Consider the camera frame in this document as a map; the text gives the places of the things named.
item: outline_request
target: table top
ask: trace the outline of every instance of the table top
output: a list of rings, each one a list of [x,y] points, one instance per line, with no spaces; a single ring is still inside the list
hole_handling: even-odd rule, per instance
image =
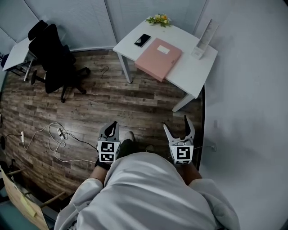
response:
[[[142,47],[134,45],[135,41],[143,34],[151,36],[151,39]],[[166,79],[197,98],[208,77],[218,51],[208,46],[200,60],[192,57],[191,53],[199,39],[175,26],[160,27],[149,25],[143,21],[125,38],[123,38],[113,51],[136,61],[144,50],[154,41],[160,38],[171,45],[180,48],[183,53],[175,66],[170,70]]]
[[[28,38],[25,38],[24,40],[13,46],[4,65],[3,71],[16,65],[22,64],[25,61],[25,58],[29,52],[30,42],[31,41]]]

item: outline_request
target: yellow sticky note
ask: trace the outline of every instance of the yellow sticky note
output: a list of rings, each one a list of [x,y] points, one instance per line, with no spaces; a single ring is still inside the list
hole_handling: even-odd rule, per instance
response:
[[[28,203],[27,199],[25,198],[24,195],[21,196],[20,199],[21,203],[23,204],[23,206],[25,207],[25,209],[27,210],[27,212],[32,216],[35,217],[36,216],[36,211],[31,207],[31,205]]]

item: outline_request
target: pink folder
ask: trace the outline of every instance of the pink folder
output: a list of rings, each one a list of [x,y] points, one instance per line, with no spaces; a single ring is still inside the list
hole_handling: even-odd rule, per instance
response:
[[[181,54],[181,49],[156,38],[135,61],[135,66],[163,81]]]

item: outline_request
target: smartphone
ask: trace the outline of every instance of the smartphone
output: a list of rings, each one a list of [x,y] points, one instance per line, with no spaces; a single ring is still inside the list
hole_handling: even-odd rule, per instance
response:
[[[151,36],[147,34],[143,34],[137,41],[135,41],[135,45],[139,47],[143,47],[145,43],[151,38]]]

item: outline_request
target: black and white square marker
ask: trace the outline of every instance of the black and white square marker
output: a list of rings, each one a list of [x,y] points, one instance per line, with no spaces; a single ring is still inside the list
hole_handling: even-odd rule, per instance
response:
[[[114,143],[113,142],[102,142],[101,152],[113,153],[114,152]]]
[[[102,161],[111,161],[111,162],[113,162],[114,154],[101,153],[101,160]]]
[[[178,147],[177,148],[177,160],[190,160],[190,148]]]
[[[176,164],[188,164],[189,161],[188,160],[178,160],[176,161]]]

